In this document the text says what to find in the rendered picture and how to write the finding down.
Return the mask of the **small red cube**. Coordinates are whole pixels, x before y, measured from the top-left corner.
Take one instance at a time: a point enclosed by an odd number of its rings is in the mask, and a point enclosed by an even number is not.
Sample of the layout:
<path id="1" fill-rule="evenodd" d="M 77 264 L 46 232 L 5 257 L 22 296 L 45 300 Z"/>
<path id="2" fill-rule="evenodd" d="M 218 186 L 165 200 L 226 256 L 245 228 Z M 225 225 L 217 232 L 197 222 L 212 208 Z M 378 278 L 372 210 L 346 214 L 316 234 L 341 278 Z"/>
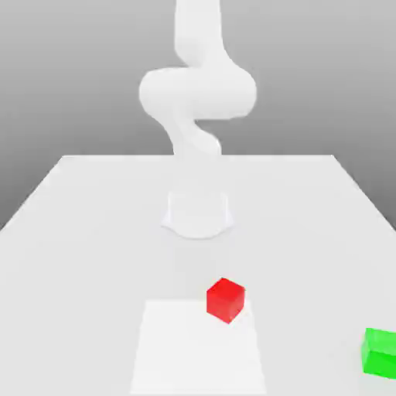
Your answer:
<path id="1" fill-rule="evenodd" d="M 227 278 L 220 278 L 207 289 L 207 313 L 230 324 L 244 308 L 246 289 Z"/>

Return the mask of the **small green cube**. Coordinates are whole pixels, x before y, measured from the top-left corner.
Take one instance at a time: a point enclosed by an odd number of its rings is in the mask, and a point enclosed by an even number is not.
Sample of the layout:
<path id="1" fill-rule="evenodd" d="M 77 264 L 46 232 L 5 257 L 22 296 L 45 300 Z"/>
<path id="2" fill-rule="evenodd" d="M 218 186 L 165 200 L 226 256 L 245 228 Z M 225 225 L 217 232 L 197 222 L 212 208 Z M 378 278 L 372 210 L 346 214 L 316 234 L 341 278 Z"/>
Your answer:
<path id="1" fill-rule="evenodd" d="M 360 355 L 365 374 L 396 380 L 396 332 L 366 328 Z"/>

